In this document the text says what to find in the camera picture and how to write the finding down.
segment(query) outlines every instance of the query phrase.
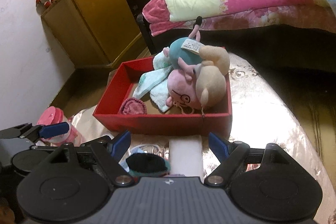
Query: wooden cabinet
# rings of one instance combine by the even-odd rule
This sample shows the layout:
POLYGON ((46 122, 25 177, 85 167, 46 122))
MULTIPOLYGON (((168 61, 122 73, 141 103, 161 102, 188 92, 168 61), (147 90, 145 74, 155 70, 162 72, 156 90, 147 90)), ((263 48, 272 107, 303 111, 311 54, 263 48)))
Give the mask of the wooden cabinet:
POLYGON ((115 66, 145 48, 135 21, 150 0, 56 0, 41 18, 76 68, 115 66))

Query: pink cup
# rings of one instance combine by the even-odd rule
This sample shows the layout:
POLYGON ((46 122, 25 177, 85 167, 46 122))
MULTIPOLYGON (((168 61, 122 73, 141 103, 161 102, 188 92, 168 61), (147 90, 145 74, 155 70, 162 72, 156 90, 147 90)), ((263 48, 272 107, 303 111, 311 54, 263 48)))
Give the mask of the pink cup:
POLYGON ((72 142, 74 146, 80 146, 82 143, 82 135, 78 132, 78 130, 69 122, 69 120, 64 116, 63 110, 60 108, 51 106, 48 107, 41 115, 37 124, 44 124, 46 126, 50 124, 60 123, 60 122, 67 122, 69 124, 69 131, 65 134, 48 138, 42 139, 43 141, 50 142, 53 145, 60 146, 62 143, 65 142, 72 142))

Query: floor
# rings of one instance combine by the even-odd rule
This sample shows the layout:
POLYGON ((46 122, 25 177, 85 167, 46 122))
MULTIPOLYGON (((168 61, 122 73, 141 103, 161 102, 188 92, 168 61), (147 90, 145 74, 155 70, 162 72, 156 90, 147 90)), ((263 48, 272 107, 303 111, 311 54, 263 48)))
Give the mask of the floor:
MULTIPOLYGON (((146 49, 138 58, 147 57, 146 49)), ((256 67, 301 123, 336 189, 336 75, 256 67)), ((107 78, 88 79, 63 108, 67 117, 99 102, 107 78)))

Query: red box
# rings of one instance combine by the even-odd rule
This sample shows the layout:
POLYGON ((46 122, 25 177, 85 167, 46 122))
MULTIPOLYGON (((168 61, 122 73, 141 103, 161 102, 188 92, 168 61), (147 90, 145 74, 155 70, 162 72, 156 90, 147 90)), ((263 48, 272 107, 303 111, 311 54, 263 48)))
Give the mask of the red box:
POLYGON ((226 75, 226 97, 220 113, 201 114, 118 114, 118 110, 140 76, 154 70, 153 57, 124 62, 120 65, 93 115, 108 130, 129 130, 134 134, 208 136, 209 132, 228 138, 232 125, 232 105, 229 77, 226 75))

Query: silver tablecloth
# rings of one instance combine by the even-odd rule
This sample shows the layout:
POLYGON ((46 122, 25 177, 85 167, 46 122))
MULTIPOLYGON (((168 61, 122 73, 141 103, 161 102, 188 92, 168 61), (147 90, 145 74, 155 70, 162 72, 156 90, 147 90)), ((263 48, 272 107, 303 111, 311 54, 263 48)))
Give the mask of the silver tablecloth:
MULTIPOLYGON (((275 91, 244 59, 230 54, 230 87, 233 122, 230 141, 243 141, 253 148, 277 143, 302 165, 321 185, 323 200, 315 216, 319 224, 336 223, 336 195, 328 174, 297 119, 275 91)), ((111 133, 92 113, 95 107, 74 116, 73 125, 86 141, 111 133)), ((131 147, 151 143, 159 145, 158 154, 168 158, 169 137, 133 135, 131 147)), ((219 161, 203 138, 204 175, 211 173, 219 161)))

